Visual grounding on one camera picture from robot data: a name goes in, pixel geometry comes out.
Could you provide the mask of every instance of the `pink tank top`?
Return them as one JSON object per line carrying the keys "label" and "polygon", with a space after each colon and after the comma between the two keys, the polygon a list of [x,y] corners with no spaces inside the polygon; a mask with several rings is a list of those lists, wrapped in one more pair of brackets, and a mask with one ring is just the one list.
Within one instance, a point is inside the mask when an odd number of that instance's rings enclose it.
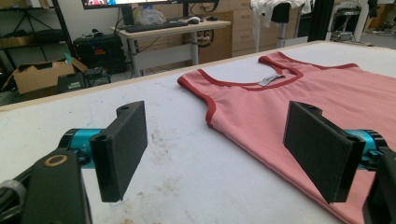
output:
{"label": "pink tank top", "polygon": [[314,105],[342,129],[371,129],[396,148],[396,79],[356,64],[324,67],[295,61],[281,52],[260,63],[285,76],[261,86],[216,80],[203,70],[184,74],[181,86],[205,99],[207,125],[232,139],[267,167],[348,223],[363,223],[362,206],[373,172],[358,170],[346,203],[327,204],[283,146],[289,101]]}

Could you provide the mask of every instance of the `keyboard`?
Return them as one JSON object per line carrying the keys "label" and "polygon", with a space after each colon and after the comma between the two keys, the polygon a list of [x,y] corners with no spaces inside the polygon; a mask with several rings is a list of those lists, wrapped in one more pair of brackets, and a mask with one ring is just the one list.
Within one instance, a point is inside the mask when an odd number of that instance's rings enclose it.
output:
{"label": "keyboard", "polygon": [[125,31],[127,33],[137,33],[151,30],[161,30],[166,28],[173,28],[179,26],[186,26],[188,23],[183,21],[166,21],[161,24],[149,24],[149,25],[128,25],[125,26]]}

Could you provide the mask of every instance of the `white table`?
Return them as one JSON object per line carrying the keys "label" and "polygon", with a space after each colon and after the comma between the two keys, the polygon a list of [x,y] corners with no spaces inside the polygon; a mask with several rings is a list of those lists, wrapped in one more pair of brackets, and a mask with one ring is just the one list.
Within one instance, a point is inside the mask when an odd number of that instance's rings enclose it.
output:
{"label": "white table", "polygon": [[[318,42],[281,49],[300,61],[356,63],[395,76],[396,51]],[[258,81],[260,52],[0,107],[0,182],[55,149],[72,128],[105,128],[121,105],[144,100],[148,148],[122,203],[102,203],[83,170],[94,223],[338,223],[326,210],[205,124],[206,104],[178,86],[203,67],[229,81]]]}
{"label": "white table", "polygon": [[[198,64],[197,32],[225,28],[228,25],[231,25],[230,21],[201,21],[199,24],[189,24],[187,26],[137,33],[127,33],[125,30],[120,30],[119,34],[127,41],[134,74],[139,76],[140,70],[161,66],[164,64],[177,63],[187,60],[192,60],[193,65]],[[148,52],[136,52],[136,47],[134,45],[135,40],[157,36],[182,35],[188,33],[191,34],[191,42],[189,44]]]}

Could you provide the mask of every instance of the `clothing label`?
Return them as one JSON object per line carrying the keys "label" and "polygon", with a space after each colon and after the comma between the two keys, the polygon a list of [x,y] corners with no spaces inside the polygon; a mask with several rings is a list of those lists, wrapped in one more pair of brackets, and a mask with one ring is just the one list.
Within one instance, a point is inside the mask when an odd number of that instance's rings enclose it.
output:
{"label": "clothing label", "polygon": [[259,82],[258,84],[259,85],[261,85],[261,86],[267,86],[270,82],[272,82],[274,79],[277,79],[277,78],[282,78],[282,77],[285,77],[285,76],[282,76],[282,75],[279,75],[279,74],[273,74],[273,75],[271,75],[271,76],[269,76],[269,77],[265,77],[261,82]]}

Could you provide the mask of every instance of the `desk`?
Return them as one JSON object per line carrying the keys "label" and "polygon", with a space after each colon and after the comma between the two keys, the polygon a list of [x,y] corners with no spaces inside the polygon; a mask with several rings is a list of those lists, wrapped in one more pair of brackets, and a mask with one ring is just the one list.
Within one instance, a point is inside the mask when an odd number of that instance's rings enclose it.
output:
{"label": "desk", "polygon": [[[395,50],[332,42],[279,50],[300,61],[356,63],[364,70],[395,76]],[[205,102],[177,84],[182,74],[197,68],[217,79],[261,80],[265,66],[257,60],[269,52],[273,51],[0,107],[0,182],[50,153],[67,130],[104,128],[116,117],[116,108],[144,100],[148,148],[123,203],[102,203],[95,171],[82,172],[94,223],[339,223],[208,128]]]}
{"label": "desk", "polygon": [[[134,74],[138,76],[140,70],[164,64],[187,60],[192,60],[193,65],[198,64],[197,32],[220,29],[228,25],[231,25],[230,21],[201,21],[199,24],[138,33],[127,33],[124,30],[121,30],[119,31],[119,34],[121,37],[126,38]],[[138,39],[167,35],[182,35],[188,33],[191,34],[191,43],[186,45],[140,53],[136,52],[136,47],[134,46],[134,41]]]}

